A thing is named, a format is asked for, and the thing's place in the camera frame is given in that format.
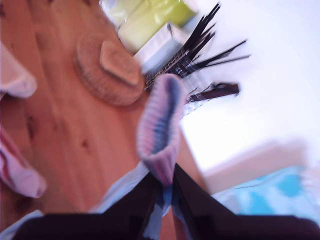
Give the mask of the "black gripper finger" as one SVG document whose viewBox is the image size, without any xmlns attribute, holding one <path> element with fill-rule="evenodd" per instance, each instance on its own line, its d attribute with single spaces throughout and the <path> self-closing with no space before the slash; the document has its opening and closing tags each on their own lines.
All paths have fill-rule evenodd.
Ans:
<svg viewBox="0 0 320 240">
<path fill-rule="evenodd" d="M 236 240 L 231 224 L 236 215 L 205 192 L 178 164 L 174 168 L 173 193 L 194 240 Z"/>
<path fill-rule="evenodd" d="M 154 210 L 160 182 L 148 173 L 127 195 L 104 212 L 106 240 L 144 240 Z"/>
</svg>

